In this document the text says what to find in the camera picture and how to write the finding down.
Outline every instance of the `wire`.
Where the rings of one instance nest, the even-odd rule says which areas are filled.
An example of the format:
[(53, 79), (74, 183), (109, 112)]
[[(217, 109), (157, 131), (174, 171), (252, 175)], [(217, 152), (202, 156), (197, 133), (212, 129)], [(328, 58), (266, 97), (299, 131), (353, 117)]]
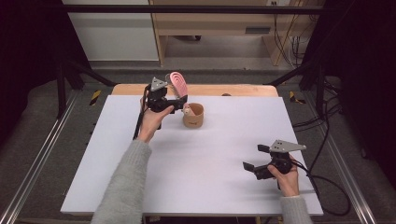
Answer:
[[(299, 17), (299, 15), (293, 15), (293, 18), (291, 19), (291, 23), (289, 26), (288, 31), (286, 32), (286, 38), (289, 38), (289, 32), (291, 30), (291, 27), (293, 26), (294, 22), (297, 20), (297, 18)], [(284, 50), (284, 43), (282, 44), (282, 41), (280, 40), (279, 37), (279, 33), (277, 32), (277, 14), (274, 14), (274, 40), (276, 43), (277, 48), (280, 50), (280, 53), (282, 54), (283, 58), (285, 59), (285, 61), (290, 64), (291, 66), (293, 66), (293, 63), (291, 60), (288, 59), (286, 52)]]
[(148, 85), (143, 92), (142, 105), (140, 107), (140, 113), (139, 113), (139, 117), (137, 118), (136, 127), (134, 128), (134, 139), (136, 139), (137, 136), (139, 135), (139, 130), (140, 130), (140, 126), (142, 125), (143, 117), (145, 116), (145, 112), (149, 109), (146, 108), (146, 99), (147, 99), (147, 92), (150, 86), (151, 85)]
[(291, 62), (290, 48), (289, 48), (289, 61)]
[[(340, 89), (337, 89), (337, 88), (335, 88), (334, 86), (332, 86), (326, 78), (325, 78), (325, 90), (326, 90), (326, 91), (329, 91), (333, 96), (338, 95), (338, 93), (341, 91)], [(328, 111), (326, 111), (326, 113), (327, 113), (328, 115), (330, 115), (329, 118), (330, 118), (332, 115), (334, 115), (336, 112), (339, 112), (340, 110), (342, 110), (342, 108), (338, 108), (336, 111), (333, 111), (334, 108), (337, 107), (337, 106), (339, 106), (339, 105), (340, 105), (340, 104), (334, 105), (334, 106), (331, 107)], [(309, 125), (309, 124), (311, 124), (311, 123), (314, 123), (315, 121), (320, 120), (320, 119), (321, 119), (320, 117), (314, 117), (314, 118), (312, 118), (312, 119), (310, 119), (310, 120), (307, 120), (307, 121), (304, 121), (304, 122), (299, 122), (299, 123), (292, 124), (292, 127), (293, 127), (293, 128), (303, 127), (303, 126)]]
[(305, 55), (305, 53), (299, 53), (299, 48), (300, 48), (300, 44), (305, 43), (309, 40), (309, 38), (307, 38), (305, 41), (301, 41), (299, 36), (294, 36), (292, 38), (292, 40), (290, 40), (291, 43), (291, 49), (293, 51), (293, 55), (294, 57), (297, 59), (302, 59)]
[(325, 211), (325, 212), (327, 212), (327, 213), (329, 213), (329, 214), (332, 214), (332, 215), (334, 215), (334, 216), (339, 216), (339, 217), (345, 216), (346, 214), (348, 214), (348, 213), (350, 212), (351, 201), (349, 200), (349, 197), (347, 196), (347, 193), (346, 193), (339, 185), (337, 185), (335, 182), (331, 181), (330, 179), (328, 179), (328, 178), (326, 178), (326, 177), (323, 177), (323, 176), (320, 176), (320, 175), (311, 175), (311, 172), (310, 172), (309, 170), (307, 170), (307, 169), (303, 166), (303, 164), (300, 163), (300, 162), (297, 161), (297, 160), (292, 160), (292, 161), (291, 161), (291, 164), (293, 164), (293, 165), (295, 165), (295, 166), (301, 168), (302, 170), (304, 170), (304, 171), (306, 172), (306, 176), (307, 176), (307, 177), (309, 178), (309, 180), (311, 181), (312, 187), (314, 188), (314, 191), (315, 191), (315, 193), (318, 195), (318, 198), (319, 198), (319, 199), (320, 199), (320, 191), (318, 190), (318, 186), (317, 186), (317, 183), (315, 182), (315, 178), (317, 178), (317, 179), (322, 179), (322, 180), (325, 180), (325, 181), (331, 183), (332, 185), (334, 185), (336, 188), (338, 188), (338, 189), (344, 194), (344, 196), (346, 197), (346, 203), (347, 203), (347, 205), (346, 205), (346, 211), (341, 212), (341, 213), (336, 213), (336, 212), (331, 211), (331, 210), (329, 210), (328, 208), (324, 207), (322, 204), (320, 204), (320, 206), (321, 206), (321, 208), (323, 209), (323, 211)]
[[(337, 113), (337, 112), (339, 112), (339, 111), (341, 111), (341, 110), (342, 110), (342, 107), (341, 107), (340, 104), (334, 105), (332, 108), (329, 109), (329, 111), (327, 111), (328, 119), (331, 118), (335, 113)], [(307, 126), (307, 125), (309, 125), (309, 124), (311, 124), (311, 123), (314, 123), (315, 121), (318, 121), (318, 120), (320, 120), (319, 117), (314, 117), (313, 119), (310, 119), (310, 120), (308, 120), (308, 121), (300, 122), (300, 123), (294, 124), (294, 125), (293, 125), (293, 128), (304, 127), (304, 126)], [(297, 132), (306, 131), (306, 130), (309, 130), (309, 129), (318, 127), (318, 126), (321, 125), (322, 123), (324, 123), (324, 120), (322, 120), (320, 123), (318, 123), (318, 124), (316, 124), (316, 125), (314, 125), (314, 126), (310, 126), (310, 127), (306, 128), (306, 129), (294, 130), (294, 131), (295, 131), (296, 133), (297, 133)]]
[[(327, 106), (329, 105), (329, 102), (330, 102), (331, 100), (337, 98), (337, 97), (338, 97), (338, 96), (334, 96), (334, 97), (330, 98), (330, 99), (326, 102), (325, 111), (327, 111)], [(328, 114), (325, 113), (325, 114), (324, 114), (324, 117), (325, 117), (325, 121), (326, 121), (326, 124), (327, 124), (326, 133), (324, 134), (324, 138), (323, 138), (323, 141), (322, 141), (322, 143), (321, 143), (321, 145), (320, 145), (320, 147), (319, 147), (318, 153), (317, 153), (317, 155), (315, 156), (314, 160), (312, 161), (311, 167), (309, 167), (309, 172), (312, 172), (312, 169), (314, 168), (315, 163), (317, 162), (318, 157), (319, 157), (321, 151), (323, 150), (324, 144), (327, 142), (327, 141), (326, 141), (326, 140), (327, 140), (327, 136), (329, 135), (329, 131), (330, 131), (330, 122), (329, 122)]]

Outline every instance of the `metal bracket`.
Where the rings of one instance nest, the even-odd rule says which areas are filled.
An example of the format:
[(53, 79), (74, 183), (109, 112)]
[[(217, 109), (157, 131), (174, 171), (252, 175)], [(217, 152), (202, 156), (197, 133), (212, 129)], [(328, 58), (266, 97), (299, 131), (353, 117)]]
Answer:
[(151, 81), (151, 90), (152, 91), (157, 91), (159, 89), (162, 89), (168, 85), (167, 82), (159, 80), (158, 78), (154, 77)]
[(291, 151), (297, 151), (297, 150), (304, 150), (306, 149), (306, 146), (304, 145), (298, 145), (295, 143), (291, 142), (286, 142), (283, 140), (275, 140), (275, 142), (271, 145), (270, 151), (272, 152), (291, 152)]

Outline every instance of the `white tabletop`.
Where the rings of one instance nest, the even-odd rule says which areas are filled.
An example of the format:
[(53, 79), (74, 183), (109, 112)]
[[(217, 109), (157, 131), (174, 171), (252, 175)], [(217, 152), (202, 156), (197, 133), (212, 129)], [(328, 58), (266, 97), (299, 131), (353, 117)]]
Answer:
[[(131, 143), (140, 96), (108, 96), (61, 212), (92, 214)], [(281, 214), (273, 179), (257, 180), (243, 161), (267, 164), (258, 144), (297, 143), (280, 97), (189, 96), (205, 107), (204, 125), (188, 129), (182, 113), (169, 115), (150, 142), (143, 212), (151, 216), (269, 216)], [(300, 151), (291, 153), (304, 163)], [(312, 185), (300, 170), (300, 191), (310, 215), (322, 215)]]

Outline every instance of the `human hand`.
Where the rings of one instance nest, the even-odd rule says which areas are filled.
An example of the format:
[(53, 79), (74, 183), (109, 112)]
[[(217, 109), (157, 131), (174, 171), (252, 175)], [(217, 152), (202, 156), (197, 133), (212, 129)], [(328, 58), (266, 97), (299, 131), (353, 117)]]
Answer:
[(277, 183), (282, 190), (283, 196), (292, 197), (300, 194), (296, 165), (293, 164), (290, 171), (285, 175), (280, 173), (274, 165), (268, 165), (267, 168), (269, 172), (277, 179)]
[(163, 118), (172, 112), (174, 107), (172, 105), (168, 106), (162, 112), (156, 113), (150, 109), (145, 108), (145, 115), (143, 116), (142, 124), (140, 126), (140, 133), (137, 139), (148, 143), (154, 136), (155, 131), (160, 127)]

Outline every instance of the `gray sweater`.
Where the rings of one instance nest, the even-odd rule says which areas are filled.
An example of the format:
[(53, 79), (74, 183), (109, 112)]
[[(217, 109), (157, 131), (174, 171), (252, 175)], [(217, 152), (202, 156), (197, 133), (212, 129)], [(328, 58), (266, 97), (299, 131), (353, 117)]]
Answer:
[[(92, 223), (133, 223), (142, 221), (143, 193), (151, 149), (134, 140), (111, 177), (105, 195), (92, 218)], [(280, 199), (284, 223), (312, 223), (304, 198)]]

